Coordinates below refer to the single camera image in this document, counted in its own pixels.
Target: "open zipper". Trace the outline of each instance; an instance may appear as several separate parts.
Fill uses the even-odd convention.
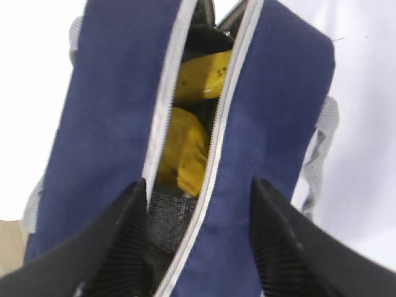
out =
[[[192,12],[194,10],[194,7],[191,7],[192,3],[196,3],[196,1],[187,2],[185,0],[181,4],[176,23],[173,27],[170,45],[168,47],[167,55],[165,58],[165,65],[162,72],[160,88],[158,89],[157,104],[155,107],[152,133],[150,135],[149,142],[149,149],[152,150],[148,150],[148,157],[146,158],[147,162],[148,160],[150,160],[149,157],[151,157],[151,163],[145,163],[144,166],[144,177],[147,181],[147,199],[150,199],[152,193],[157,169],[165,143],[165,137],[171,113],[172,99],[176,86],[176,79],[179,71],[181,56],[183,54],[183,48],[181,47],[181,45],[185,44],[185,38],[189,27],[189,24],[186,24],[186,20],[187,18],[188,20],[191,20]],[[257,22],[261,15],[263,5],[264,0],[249,0],[246,6],[244,17],[239,27],[238,35],[235,39],[230,63],[228,65],[227,74],[223,84],[222,94],[220,96],[220,100],[217,106],[215,122],[212,131],[212,138],[209,146],[209,157],[205,170],[205,178],[197,201],[197,206],[194,215],[191,218],[189,228],[184,235],[184,238],[175,257],[173,258],[171,265],[168,268],[168,271],[166,272],[160,286],[158,287],[157,292],[155,293],[155,297],[169,296],[173,291],[173,288],[186,263],[188,255],[195,243],[202,223],[204,222],[206,211],[209,206],[210,198],[212,196],[217,177],[217,170],[221,159],[223,139],[225,135],[226,122],[228,119],[228,113],[230,111],[231,101],[234,95],[239,74],[243,66],[243,62],[245,60],[249,45],[253,38]],[[176,27],[180,25],[177,23],[181,22],[181,19],[183,19],[185,28],[176,29]]]
[[[181,1],[166,50],[142,172],[142,177],[145,178],[147,185],[147,207],[150,206],[153,187],[165,145],[184,45],[186,44],[196,5],[197,0]]]

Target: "black textured material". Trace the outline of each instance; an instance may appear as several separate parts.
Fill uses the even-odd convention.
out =
[[[178,188],[157,185],[148,211],[148,248],[144,261],[155,291],[179,248],[197,200]]]
[[[138,247],[127,252],[128,263],[123,263],[123,267],[128,270],[128,277],[124,278],[124,281],[130,282],[128,288],[120,282],[114,285],[107,282],[107,286],[103,287],[107,292],[106,297],[130,296],[120,295],[120,288],[131,293],[138,286],[137,271],[140,272],[142,263],[140,248],[144,242],[145,205],[145,182],[141,180],[129,186],[119,199],[79,234],[2,278],[0,297],[71,297],[76,291],[84,292],[87,288],[90,288],[90,292],[96,291],[97,281],[103,279],[104,267],[115,263],[114,251],[121,249],[116,246],[124,245],[126,230],[123,227],[132,230],[136,226],[142,232],[131,231],[126,239],[128,243],[138,243]],[[120,275],[117,274],[119,271],[121,266],[116,265],[116,273],[110,273],[107,277],[114,279],[115,275]]]
[[[148,211],[148,241],[155,247],[175,253],[188,228],[197,200],[184,192],[161,185],[154,189]]]
[[[251,244],[266,297],[391,297],[396,275],[351,251],[268,182],[251,193]]]

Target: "navy blue bag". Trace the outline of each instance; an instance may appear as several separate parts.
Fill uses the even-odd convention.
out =
[[[28,264],[22,268],[40,273],[45,269],[34,265],[63,253],[63,264],[58,264],[74,257],[79,260],[74,269],[81,274],[70,280],[67,292],[33,294],[30,288],[29,296],[134,296],[145,286],[138,277],[131,277],[128,286],[125,282],[141,269],[142,247],[136,242],[145,238],[142,210],[153,192],[196,2],[88,0],[37,223],[29,236]],[[196,211],[155,296],[262,294],[249,233],[252,179],[266,180],[290,201],[334,67],[333,44],[326,36],[276,0],[247,1]],[[103,218],[107,212],[117,215]],[[137,213],[142,226],[137,219],[122,223],[131,213]],[[94,224],[110,232],[107,239],[92,237],[99,249],[95,256],[87,251],[81,256],[78,249],[67,255],[68,245],[84,246],[81,236]],[[115,248],[126,233],[133,234],[128,244]],[[124,258],[123,250],[130,248],[134,253]],[[125,262],[131,274],[112,274],[111,267]],[[101,269],[103,263],[111,265]],[[53,275],[51,282],[66,276]],[[97,290],[109,283],[120,287]],[[0,296],[8,296],[1,285]]]

